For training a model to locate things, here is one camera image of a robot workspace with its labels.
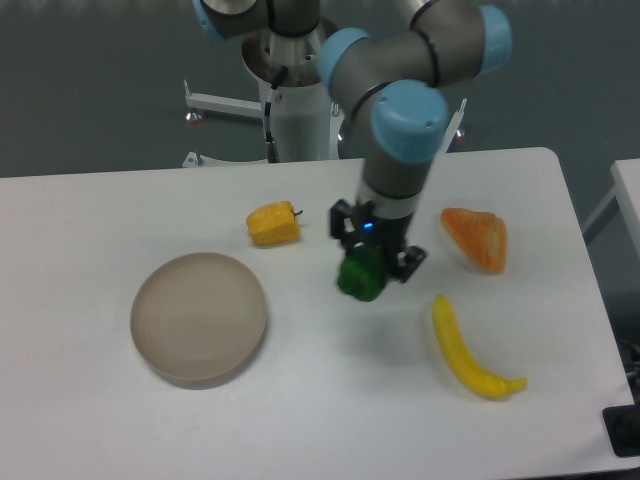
metal cylinder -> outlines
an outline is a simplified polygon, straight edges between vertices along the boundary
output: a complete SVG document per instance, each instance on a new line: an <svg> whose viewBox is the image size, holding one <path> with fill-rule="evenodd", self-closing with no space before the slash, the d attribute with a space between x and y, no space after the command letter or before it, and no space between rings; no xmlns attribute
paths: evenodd
<svg viewBox="0 0 640 480"><path fill-rule="evenodd" d="M264 109L271 84L255 77ZM331 99L321 83L280 87L271 106L271 133L281 162L326 160L329 156Z"/></svg>

yellow bell pepper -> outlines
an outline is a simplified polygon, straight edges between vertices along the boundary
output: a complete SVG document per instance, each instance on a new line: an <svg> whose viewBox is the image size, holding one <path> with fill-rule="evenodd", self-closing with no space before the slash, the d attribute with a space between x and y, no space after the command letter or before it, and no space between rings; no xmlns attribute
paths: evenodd
<svg viewBox="0 0 640 480"><path fill-rule="evenodd" d="M249 236L256 245L276 245L300 238L300 226L291 202L275 202L254 210L247 217Z"/></svg>

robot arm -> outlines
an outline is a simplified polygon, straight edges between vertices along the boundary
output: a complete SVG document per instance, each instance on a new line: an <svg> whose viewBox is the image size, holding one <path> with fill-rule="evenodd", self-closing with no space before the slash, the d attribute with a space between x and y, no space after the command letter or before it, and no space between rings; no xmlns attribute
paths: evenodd
<svg viewBox="0 0 640 480"><path fill-rule="evenodd" d="M320 0L192 0L209 40L228 38L269 27L275 34L305 37L320 23Z"/></svg>
<svg viewBox="0 0 640 480"><path fill-rule="evenodd" d="M376 298L389 279L406 282L426 258L407 246L406 233L449 118L432 87L499 68L511 52L509 23L496 7L405 6L415 7L406 34L376 42L362 30L341 30L318 60L331 97L366 145L355 205L340 200L330 213L330 233L345 250L338 284L360 300ZM367 277L375 279L368 287Z"/></svg>
<svg viewBox="0 0 640 480"><path fill-rule="evenodd" d="M243 46L246 63L260 56L254 75L272 87L322 80L364 141L355 205L340 200L330 212L330 233L345 250L338 285L360 300L376 298L389 280L406 282L427 256L407 245L406 234L449 120L435 88L497 69L511 54L509 22L496 7L397 1L406 33L374 41L363 30L340 30L316 61L310 50L318 52L331 33L321 23L320 0L192 0L213 41L263 30L257 52Z"/></svg>

toy orange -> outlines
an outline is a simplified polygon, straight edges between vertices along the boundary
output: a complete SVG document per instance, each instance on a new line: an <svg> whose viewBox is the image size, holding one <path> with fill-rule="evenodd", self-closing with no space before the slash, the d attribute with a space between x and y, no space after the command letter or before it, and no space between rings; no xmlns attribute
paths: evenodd
<svg viewBox="0 0 640 480"><path fill-rule="evenodd" d="M507 228L491 212L445 208L440 222L475 264L489 273L500 273L507 262Z"/></svg>

yellow banana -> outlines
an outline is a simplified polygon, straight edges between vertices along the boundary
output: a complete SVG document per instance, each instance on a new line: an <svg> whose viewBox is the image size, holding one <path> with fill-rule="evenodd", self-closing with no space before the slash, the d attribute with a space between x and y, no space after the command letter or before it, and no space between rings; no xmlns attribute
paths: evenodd
<svg viewBox="0 0 640 480"><path fill-rule="evenodd" d="M449 366L469 389L485 397L500 398L526 387L526 378L502 378L473 358L460 335L453 307L444 295L438 295L433 302L433 326Z"/></svg>

